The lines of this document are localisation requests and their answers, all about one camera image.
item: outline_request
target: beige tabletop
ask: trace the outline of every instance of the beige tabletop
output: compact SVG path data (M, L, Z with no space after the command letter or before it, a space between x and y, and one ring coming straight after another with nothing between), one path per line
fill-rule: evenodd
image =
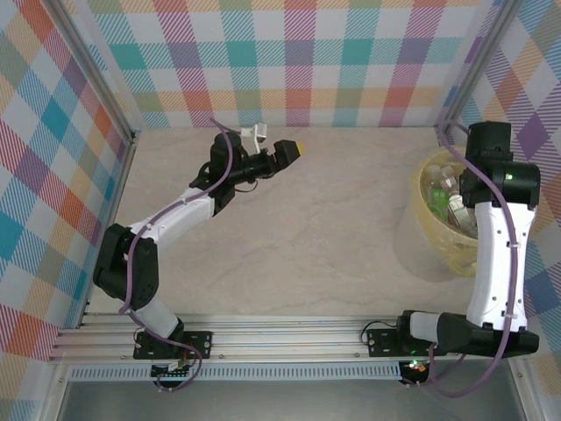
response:
M209 159L216 133L144 132L117 222L137 222L176 199ZM437 146L432 128L270 128L266 144L277 139L300 141L305 154L256 191L237 194L160 256L160 293L173 311L465 312L472 280L418 279L392 247L412 166ZM118 307L96 289L92 311Z

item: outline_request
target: plaid wall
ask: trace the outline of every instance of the plaid wall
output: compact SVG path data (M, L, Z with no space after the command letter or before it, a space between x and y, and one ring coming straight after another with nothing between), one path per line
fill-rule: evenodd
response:
M483 40L489 33L489 30L493 26L494 20L497 18L499 13L499 9L501 8L502 4L505 0L493 0L493 5L489 9L487 16L485 17L485 21L483 25L480 27L477 37L475 37L475 41L473 41L472 47L470 48L469 53L464 59L462 63L462 68L460 69L458 75L456 76L456 80L452 86L452 89L448 93L446 100L444 101L444 107L440 111L440 115L446 114L449 110L452 100L455 98L458 90L462 87L465 78L470 74L470 70L472 68L473 60L475 59L476 54L478 53L481 45L483 44Z
M485 1L88 3L148 126L399 126L434 123Z
M561 411L561 0L524 2L462 118L510 122L515 158L541 168L525 299L532 325L543 332L539 382Z
M30 419L125 150L39 0L0 2L0 420Z

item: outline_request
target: purple cable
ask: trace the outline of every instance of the purple cable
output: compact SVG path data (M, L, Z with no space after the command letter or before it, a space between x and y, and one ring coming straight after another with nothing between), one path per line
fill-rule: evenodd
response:
M228 131L230 130L228 127L221 125L220 123L218 123L214 118L211 118L210 121L220 130L220 132L223 134L224 139L226 141L226 146L228 147L228 165L226 166L226 170L224 171L224 174L222 174L222 177L220 177L220 179L218 179L217 182L215 182L214 184L212 184L210 187L208 187L206 190L202 191L201 193L197 193L194 196L191 196L187 199L185 199L185 201L182 200L178 200L177 202L174 202L172 204L170 204L169 206L167 206L165 209L161 210L160 212L158 212L152 219L150 219L146 225L144 225L142 228L140 228L140 230L138 231L137 235L134 236L134 239L132 239L131 242L131 247L129 248L129 259L126 263L126 296L124 299L124 303L123 303L123 307L121 307L119 309L119 314L125 314L127 310L129 310L131 308L131 299L132 299L132 263L134 261L134 250L137 247L138 241L142 238L142 234L144 234L147 230L148 227L150 225L155 224L158 219L160 219L161 217L163 217L164 215L166 215L168 212L172 211L173 209L177 208L178 206L187 204L189 202L193 202L194 200L203 197L205 195L208 195L212 190L214 190L215 188L217 188L220 184L222 184L224 182L224 180L226 180L226 178L228 177L228 174L231 171L231 165L232 162L234 161L234 155L233 155L233 151L231 148L231 142L230 142L230 137L228 136Z
M163 338L158 333L152 332L150 329L148 329L146 326L144 326L144 324L140 321L140 319L137 318L134 315L134 313L132 313L132 312L131 312L131 319L134 323L136 323L140 327L144 328L146 333L148 333L150 336L156 338L157 340L160 340L162 342L166 342L169 345L178 346L180 348L187 349L188 351L191 351L195 354L195 357L196 357L197 362L198 362L198 365L196 367L195 372L188 379L184 380L183 382L181 382L179 385L175 386L174 388L164 388L160 383L161 375L159 375L158 377L156 377L156 384L158 385L160 390L165 390L166 392L175 392L177 390L183 389L184 387L186 387L190 383L192 383L193 380L199 375L199 372L201 371L201 367L202 367L202 355L201 355L201 353L199 353L199 350L192 347L192 346L189 346L187 344L182 344L181 342L175 342L174 340Z
M131 308L132 266L133 266L132 263L133 263L133 260L134 260L134 250L135 250L135 248L138 244L138 241L140 240L142 234L145 233L146 230L148 229L148 226L152 225L152 224L155 224L158 221L158 219L162 218L169 211L172 211L176 207L181 206L181 205L185 205L189 202L193 202L194 200L196 200L200 197L208 195L212 190L216 189L218 186L220 186L220 184L222 184L226 180L226 178L228 177L228 174L231 171L232 162L234 161L234 153L233 153L233 150L232 150L232 147L231 147L230 137L228 136L228 131L230 129L228 129L224 125L221 125L220 123L218 123L214 118L211 118L210 121L220 130L220 132L224 136L224 140L225 140L226 146L228 148L228 164L226 165L226 169L224 171L224 174L222 174L222 176L218 179L217 182L215 182L214 184L209 186L206 190L202 191L201 193L197 193L194 196L188 197L184 201L183 200L178 200L177 202L174 202L174 203L170 204L164 210L161 210L153 218L151 218L146 225L144 225L142 228L140 228L137 235L135 235L134 239L132 240L131 247L129 249L129 259L128 259L127 265L126 265L126 296L125 296L123 307L121 307L121 309L119 310L119 314L124 314L127 310L129 310ZM160 376L159 376L156 379L156 383L158 384L158 387L160 388L160 390L165 390L167 392L175 392L176 390L183 389L184 387L189 385L199 375L199 372L201 371L201 366L202 366L202 356L201 356L201 353L199 353L199 351L197 349L195 349L192 346L182 344L180 342L175 342L174 340L170 340L170 339L167 339L167 338L162 338L158 333L152 332L150 329L148 329L146 326L144 326L144 324L134 315L134 313L132 311L129 313L129 316L131 317L132 321L134 321L134 323L136 323L140 327L143 327L145 329L146 333L153 336L157 340L165 342L169 345L179 346L181 348L187 349L188 351L195 353L195 356L198 359L199 364L198 364L195 372L188 379L181 382L175 388L164 388L160 383Z
M510 213L510 209L508 208L508 203L505 197L501 194L501 191L495 186L495 184L487 177L482 171L480 171L477 167L475 167L469 160L467 160L460 152L454 149L450 142L448 141L447 135L444 132L444 128L447 125L453 125L464 132L468 133L468 130L463 127L461 124L451 121L451 120L442 120L438 123L438 133L440 134L440 138L444 144L444 146L450 151L452 155L460 160L460 162L464 163L476 176L478 176L486 185L487 187L494 193L496 199L501 204L502 211L505 214L505 219L507 222L507 230L508 230L508 237L510 239L510 244L515 245L517 244L516 241L516 231L515 231L515 222L512 219L512 214ZM518 250L515 246L511 246L510 248L510 282L508 284L508 303L507 303L507 315L511 315L510 317L505 317L505 324L502 328L502 337L501 342L499 344L499 348L497 349L497 354L493 357L493 361L486 369L485 373L471 386L457 391L457 392L450 392L447 390L443 390L439 384L439 378L435 377L435 372L437 370L437 364L435 361L435 353L434 348L435 344L431 344L429 348L429 359L431 364L431 370L429 373L430 381L425 384L432 384L434 385L435 389L438 390L442 395L451 397L451 398L458 398L464 397L472 393L476 390L481 384L487 381L487 379L491 376L493 371L499 366L501 363L502 355L507 348L508 343L508 336L510 333L510 325L512 324L512 314L515 309L515 298L516 298L516 278L518 272Z

